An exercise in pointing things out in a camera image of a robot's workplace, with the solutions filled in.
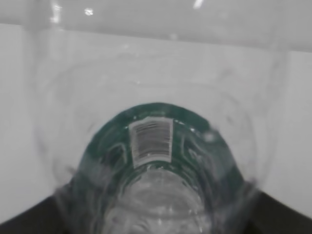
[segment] white surface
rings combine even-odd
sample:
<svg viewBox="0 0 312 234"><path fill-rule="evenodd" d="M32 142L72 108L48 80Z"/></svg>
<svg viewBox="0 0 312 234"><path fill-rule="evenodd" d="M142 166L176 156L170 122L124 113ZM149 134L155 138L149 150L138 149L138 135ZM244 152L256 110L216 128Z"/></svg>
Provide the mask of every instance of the white surface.
<svg viewBox="0 0 312 234"><path fill-rule="evenodd" d="M21 24L25 4L32 0L0 0L0 23ZM294 50L312 51L312 1L284 0L287 7L288 38Z"/></svg>
<svg viewBox="0 0 312 234"><path fill-rule="evenodd" d="M0 24L0 223L52 190L36 155L22 89L22 31ZM265 191L312 217L312 54L290 53L286 116Z"/></svg>

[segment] clear plastic bottle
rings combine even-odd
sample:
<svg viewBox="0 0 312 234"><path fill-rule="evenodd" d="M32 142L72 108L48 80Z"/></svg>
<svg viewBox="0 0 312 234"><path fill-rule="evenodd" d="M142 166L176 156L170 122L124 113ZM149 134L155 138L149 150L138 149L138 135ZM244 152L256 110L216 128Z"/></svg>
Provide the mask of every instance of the clear plastic bottle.
<svg viewBox="0 0 312 234"><path fill-rule="evenodd" d="M274 154L281 0L30 0L27 93L74 233L239 233Z"/></svg>

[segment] barcode sticker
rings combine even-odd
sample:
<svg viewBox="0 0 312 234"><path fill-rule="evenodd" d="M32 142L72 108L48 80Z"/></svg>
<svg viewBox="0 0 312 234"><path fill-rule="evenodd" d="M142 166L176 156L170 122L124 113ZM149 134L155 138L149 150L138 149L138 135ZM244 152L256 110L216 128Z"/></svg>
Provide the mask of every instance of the barcode sticker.
<svg viewBox="0 0 312 234"><path fill-rule="evenodd" d="M147 117L129 125L133 167L151 161L171 162L173 120Z"/></svg>

